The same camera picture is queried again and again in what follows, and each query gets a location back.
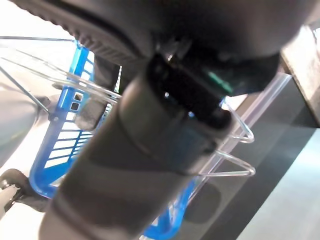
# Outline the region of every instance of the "white floor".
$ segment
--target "white floor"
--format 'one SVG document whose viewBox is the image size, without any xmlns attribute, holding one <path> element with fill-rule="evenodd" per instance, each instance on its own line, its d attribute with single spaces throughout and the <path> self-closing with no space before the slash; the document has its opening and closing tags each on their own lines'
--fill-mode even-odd
<svg viewBox="0 0 320 240">
<path fill-rule="evenodd" d="M 237 240 L 320 239 L 320 129 Z"/>
</svg>

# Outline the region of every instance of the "metal wire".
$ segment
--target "metal wire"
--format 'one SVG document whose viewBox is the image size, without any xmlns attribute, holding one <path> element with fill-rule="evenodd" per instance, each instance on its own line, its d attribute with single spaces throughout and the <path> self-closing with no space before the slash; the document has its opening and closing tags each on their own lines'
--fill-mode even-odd
<svg viewBox="0 0 320 240">
<path fill-rule="evenodd" d="M 13 54 L 9 54 L 9 56 L 7 56 L 7 57 L 0 55 L 0 59 L 5 60 L 9 63 L 15 64 L 19 67 L 22 67 L 22 68 L 32 72 L 33 74 L 35 74 L 41 78 L 44 78 L 46 80 L 49 80 L 53 83 L 73 87 L 75 89 L 79 89 L 79 90 L 88 92 L 89 94 L 96 95 L 97 97 L 109 102 L 110 104 L 116 104 L 118 102 L 118 99 L 120 99 L 122 97 L 121 95 L 119 95 L 116 92 L 105 89 L 105 88 L 95 84 L 92 81 L 85 80 L 85 79 L 83 79 L 77 75 L 74 75 L 70 72 L 66 72 L 66 71 L 62 70 L 61 68 L 51 64 L 48 61 L 41 59 L 39 57 L 33 56 L 29 53 L 23 52 L 21 50 L 18 50 L 18 49 L 12 48 L 12 47 L 1 45 L 1 44 L 0 44 L 0 48 L 14 51 Z M 28 67 L 28 66 L 26 66 L 26 64 L 19 63 L 17 60 L 9 59 L 10 57 L 14 56 L 14 54 L 16 54 L 16 53 L 20 54 L 21 56 L 28 57 L 29 58 L 28 64 L 30 64 L 31 61 L 34 61 L 37 64 L 42 64 L 43 66 L 47 67 L 46 73 L 40 72 L 40 71 L 35 70 L 31 67 Z"/>
<path fill-rule="evenodd" d="M 33 36 L 0 36 L 0 40 L 30 40 L 30 41 L 47 41 L 47 42 L 72 42 L 75 39 L 52 38 L 52 37 L 33 37 Z"/>
<path fill-rule="evenodd" d="M 0 66 L 0 72 L 3 73 L 11 82 L 14 83 L 25 95 L 27 95 L 32 101 L 34 101 L 35 104 L 37 104 L 40 108 L 42 108 L 46 113 L 49 114 L 48 108 L 46 108 L 45 105 L 43 105 L 35 96 L 33 96 L 30 92 L 28 92 L 16 79 L 14 79 L 8 72 L 6 72 L 1 66 Z"/>
</svg>

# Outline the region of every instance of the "green light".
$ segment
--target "green light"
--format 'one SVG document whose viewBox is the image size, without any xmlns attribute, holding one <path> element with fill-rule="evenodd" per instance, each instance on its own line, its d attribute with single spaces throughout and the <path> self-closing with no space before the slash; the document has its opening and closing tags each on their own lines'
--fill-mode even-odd
<svg viewBox="0 0 320 240">
<path fill-rule="evenodd" d="M 234 91 L 228 82 L 222 80 L 214 72 L 210 71 L 208 74 L 209 74 L 209 77 L 212 78 L 213 81 L 215 81 L 219 86 L 221 86 L 228 93 L 232 93 Z"/>
</svg>

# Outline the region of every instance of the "blue basket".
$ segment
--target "blue basket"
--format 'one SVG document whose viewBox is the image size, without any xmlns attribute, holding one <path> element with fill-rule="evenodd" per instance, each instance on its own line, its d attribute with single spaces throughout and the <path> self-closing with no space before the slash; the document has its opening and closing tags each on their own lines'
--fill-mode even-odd
<svg viewBox="0 0 320 240">
<path fill-rule="evenodd" d="M 94 55 L 86 48 L 77 46 L 70 72 L 84 79 L 93 80 Z M 40 195 L 53 198 L 57 188 L 77 156 L 93 136 L 75 125 L 75 117 L 88 95 L 78 89 L 64 86 L 55 111 L 50 115 L 50 125 L 30 171 L 29 181 Z M 195 183 L 191 182 L 165 213 L 148 227 L 144 236 L 155 240 L 173 237 L 183 220 L 189 196 Z"/>
</svg>

